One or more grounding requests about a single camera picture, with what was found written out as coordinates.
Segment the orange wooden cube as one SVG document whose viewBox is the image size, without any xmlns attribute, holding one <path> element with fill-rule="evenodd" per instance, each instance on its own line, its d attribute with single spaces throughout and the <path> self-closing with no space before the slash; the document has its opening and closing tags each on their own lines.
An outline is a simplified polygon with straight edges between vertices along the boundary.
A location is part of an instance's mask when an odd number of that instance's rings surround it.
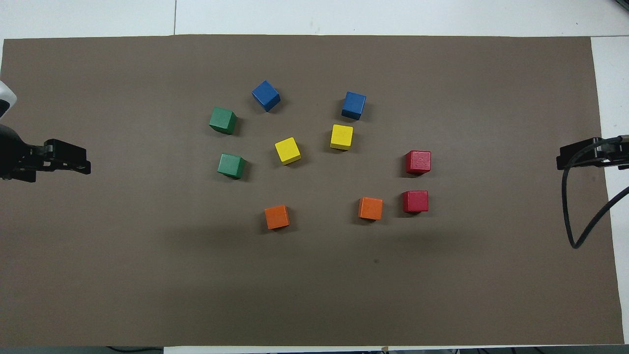
<svg viewBox="0 0 629 354">
<path fill-rule="evenodd" d="M 358 217 L 365 220 L 380 220 L 382 219 L 383 206 L 383 199 L 362 197 L 359 200 Z"/>
<path fill-rule="evenodd" d="M 290 225 L 289 213 L 285 205 L 266 208 L 264 215 L 269 230 L 280 229 Z"/>
</svg>

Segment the brown table mat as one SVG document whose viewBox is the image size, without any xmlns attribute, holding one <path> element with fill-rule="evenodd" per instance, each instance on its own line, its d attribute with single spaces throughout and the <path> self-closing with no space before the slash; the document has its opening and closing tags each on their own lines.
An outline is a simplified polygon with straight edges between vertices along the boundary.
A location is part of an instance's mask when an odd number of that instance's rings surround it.
<svg viewBox="0 0 629 354">
<path fill-rule="evenodd" d="M 601 134 L 587 37 L 5 40 L 1 79 L 3 123 L 84 147 L 92 172 L 0 181 L 0 347 L 623 342 L 609 217 L 572 249 L 555 167 Z M 406 173 L 411 150 L 430 172 Z M 429 211 L 402 210 L 410 190 Z"/>
</svg>

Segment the green wooden cube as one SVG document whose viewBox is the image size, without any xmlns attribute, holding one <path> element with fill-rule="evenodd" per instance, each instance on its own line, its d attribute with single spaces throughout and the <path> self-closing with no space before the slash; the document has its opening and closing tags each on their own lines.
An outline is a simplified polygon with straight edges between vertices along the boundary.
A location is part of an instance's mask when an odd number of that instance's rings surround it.
<svg viewBox="0 0 629 354">
<path fill-rule="evenodd" d="M 228 109 L 214 107 L 209 120 L 209 127 L 216 132 L 232 135 L 236 128 L 238 117 Z"/>
<path fill-rule="evenodd" d="M 246 163 L 247 161 L 240 155 L 222 154 L 217 172 L 234 179 L 241 179 Z"/>
</svg>

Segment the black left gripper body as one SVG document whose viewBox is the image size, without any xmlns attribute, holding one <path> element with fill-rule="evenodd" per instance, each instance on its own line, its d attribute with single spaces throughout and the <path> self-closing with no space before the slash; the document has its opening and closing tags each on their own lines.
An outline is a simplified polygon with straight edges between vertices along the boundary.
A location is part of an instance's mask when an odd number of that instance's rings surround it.
<svg viewBox="0 0 629 354">
<path fill-rule="evenodd" d="M 0 179 L 36 182 L 36 173 L 46 171 L 40 155 L 33 155 L 36 146 L 26 144 L 6 125 L 0 124 Z"/>
</svg>

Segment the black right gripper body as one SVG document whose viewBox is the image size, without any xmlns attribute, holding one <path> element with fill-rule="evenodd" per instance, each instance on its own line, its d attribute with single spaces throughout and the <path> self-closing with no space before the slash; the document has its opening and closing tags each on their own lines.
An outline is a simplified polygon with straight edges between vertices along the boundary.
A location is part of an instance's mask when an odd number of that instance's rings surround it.
<svg viewBox="0 0 629 354">
<path fill-rule="evenodd" d="M 629 170 L 629 135 L 601 139 L 600 152 L 602 160 L 596 163 L 597 167 L 613 167 L 618 170 Z"/>
</svg>

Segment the red wooden cube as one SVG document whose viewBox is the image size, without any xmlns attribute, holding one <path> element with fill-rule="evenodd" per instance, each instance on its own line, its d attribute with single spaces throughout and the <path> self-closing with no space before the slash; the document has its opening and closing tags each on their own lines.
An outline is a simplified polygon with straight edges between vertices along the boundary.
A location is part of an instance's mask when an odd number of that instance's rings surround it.
<svg viewBox="0 0 629 354">
<path fill-rule="evenodd" d="M 429 193 L 426 190 L 410 190 L 402 193 L 402 210 L 418 214 L 429 211 Z"/>
<path fill-rule="evenodd" d="M 411 150 L 404 158 L 407 174 L 420 176 L 431 171 L 431 151 Z"/>
</svg>

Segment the yellow wooden cube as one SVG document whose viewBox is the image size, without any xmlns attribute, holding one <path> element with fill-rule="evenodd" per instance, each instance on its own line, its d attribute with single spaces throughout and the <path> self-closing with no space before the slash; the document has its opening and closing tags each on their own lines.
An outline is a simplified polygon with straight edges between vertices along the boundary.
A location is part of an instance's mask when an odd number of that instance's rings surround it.
<svg viewBox="0 0 629 354">
<path fill-rule="evenodd" d="M 294 137 L 275 143 L 275 148 L 283 165 L 288 165 L 301 159 L 301 152 Z"/>
<path fill-rule="evenodd" d="M 330 148 L 349 150 L 352 147 L 354 128 L 347 125 L 334 124 L 330 139 Z"/>
</svg>

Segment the blue wooden cube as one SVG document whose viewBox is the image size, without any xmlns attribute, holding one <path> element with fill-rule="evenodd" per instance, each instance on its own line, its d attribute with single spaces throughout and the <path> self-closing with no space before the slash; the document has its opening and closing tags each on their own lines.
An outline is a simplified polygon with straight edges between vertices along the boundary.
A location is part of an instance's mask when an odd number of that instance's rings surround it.
<svg viewBox="0 0 629 354">
<path fill-rule="evenodd" d="M 267 80 L 252 90 L 252 96 L 265 112 L 270 112 L 281 102 L 280 93 Z"/>
<path fill-rule="evenodd" d="M 366 95 L 348 90 L 344 97 L 340 115 L 348 119 L 361 119 L 366 104 L 366 99 Z"/>
</svg>

